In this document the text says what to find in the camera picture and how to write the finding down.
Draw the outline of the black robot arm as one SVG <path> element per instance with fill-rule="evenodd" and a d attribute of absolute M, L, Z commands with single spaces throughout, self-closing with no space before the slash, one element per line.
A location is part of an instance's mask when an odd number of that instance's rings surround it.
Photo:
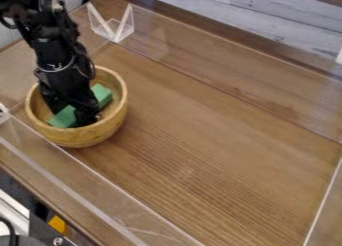
<path fill-rule="evenodd" d="M 0 0 L 0 23 L 19 31 L 33 50 L 33 75 L 52 113 L 72 106 L 76 125 L 95 123 L 100 114 L 91 90 L 96 68 L 78 40 L 78 24 L 68 15 L 64 0 Z"/>

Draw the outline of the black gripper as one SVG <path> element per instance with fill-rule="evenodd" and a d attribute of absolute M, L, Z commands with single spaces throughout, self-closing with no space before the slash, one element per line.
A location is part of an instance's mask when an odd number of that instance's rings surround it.
<path fill-rule="evenodd" d="M 96 73 L 88 55 L 74 55 L 66 60 L 40 58 L 33 74 L 51 112 L 58 114 L 71 105 L 79 127 L 96 123 L 100 107 L 90 87 Z"/>

